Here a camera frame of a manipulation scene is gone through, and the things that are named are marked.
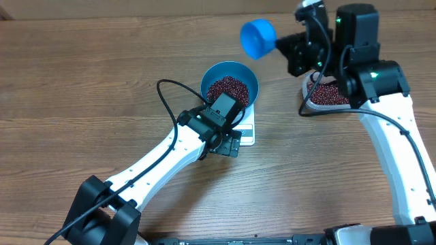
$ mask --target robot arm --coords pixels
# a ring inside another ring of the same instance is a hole
[[[142,212],[151,198],[182,168],[197,161],[204,152],[206,142],[200,140],[198,133],[189,127],[178,127],[177,143],[174,150],[162,160],[150,172],[135,182],[131,188],[126,189],[119,196],[124,200],[134,200],[137,203],[136,209]],[[174,138],[174,129],[156,148],[150,151],[137,163],[110,177],[110,189],[116,191],[128,180],[133,179],[140,172],[144,171],[151,163],[154,163],[171,144]]]
[[[175,130],[136,164],[107,181],[91,176],[80,186],[74,198],[64,227],[73,221],[74,224],[62,236],[73,245],[146,244],[137,235],[141,212],[171,177],[188,164],[204,159],[209,152],[237,157],[242,135],[240,131],[232,130],[232,122],[242,109],[240,102],[223,93],[212,106],[203,105],[182,112],[177,119],[178,135],[173,150],[108,203],[102,203],[102,200],[131,183],[168,150]],[[116,211],[114,217],[96,209],[86,218],[76,220],[97,203],[101,208],[109,206]]]
[[[303,1],[295,15],[297,21],[305,22],[307,31],[275,42],[276,48],[288,59],[288,72],[300,76],[310,69],[325,71],[326,76],[337,79],[340,93],[349,98],[351,105],[350,110],[301,115],[361,113],[360,121],[369,132],[388,177],[396,222],[396,226],[390,227],[333,227],[326,230],[321,244],[329,244],[327,240],[336,245],[434,244],[436,203],[432,186],[436,186],[436,173],[418,132],[410,87],[400,65],[379,60],[378,12],[369,4],[341,6],[337,10],[334,43],[322,1]],[[331,57],[326,55],[328,51],[332,51]],[[400,132],[392,121],[363,114],[363,110],[395,120],[406,132]],[[418,154],[405,134],[414,141]],[[423,164],[418,162],[419,154]]]
[[[385,95],[378,103],[367,101],[361,108],[385,114],[410,132],[424,160],[431,186],[436,186],[436,173],[416,126],[411,97],[401,93]],[[360,121],[368,131],[388,177],[395,223],[413,225],[416,217],[424,217],[427,222],[436,221],[422,171],[406,137],[395,126],[376,116],[361,114]]]

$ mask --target metal bowl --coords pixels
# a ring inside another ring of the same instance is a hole
[[[201,95],[207,99],[207,92],[211,85],[225,76],[232,76],[247,85],[249,90],[247,108],[252,106],[259,95],[258,79],[248,67],[236,61],[224,61],[212,66],[203,76],[200,85]]]

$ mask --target wooden table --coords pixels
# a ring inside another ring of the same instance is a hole
[[[227,60],[260,80],[255,146],[183,169],[140,231],[235,238],[393,224],[388,182],[357,116],[299,117],[302,77],[277,51],[252,61],[240,48],[240,27],[256,18],[272,19],[279,35],[302,30],[291,14],[0,22],[0,244],[42,244],[86,178],[105,180],[162,141],[171,121],[158,79],[198,90]],[[382,58],[403,67],[436,163],[436,12],[382,12],[379,41]],[[163,93],[175,114],[200,104],[171,84]]]

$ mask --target white scale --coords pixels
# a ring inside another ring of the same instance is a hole
[[[240,131],[243,135],[240,139],[241,146],[252,146],[255,141],[255,130],[254,130],[254,104],[245,110],[245,116],[238,126],[233,128],[234,130]]]

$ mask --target red beans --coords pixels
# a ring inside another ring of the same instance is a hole
[[[310,91],[313,88],[313,83],[308,83],[307,89]],[[346,105],[349,104],[349,99],[339,95],[338,86],[336,84],[319,84],[313,91],[311,101],[317,105]]]
[[[210,101],[214,101],[218,99],[223,92],[231,94],[231,96],[239,100],[245,107],[248,106],[249,91],[247,85],[240,80],[231,76],[226,76],[223,79],[214,82],[207,92],[207,98]]]

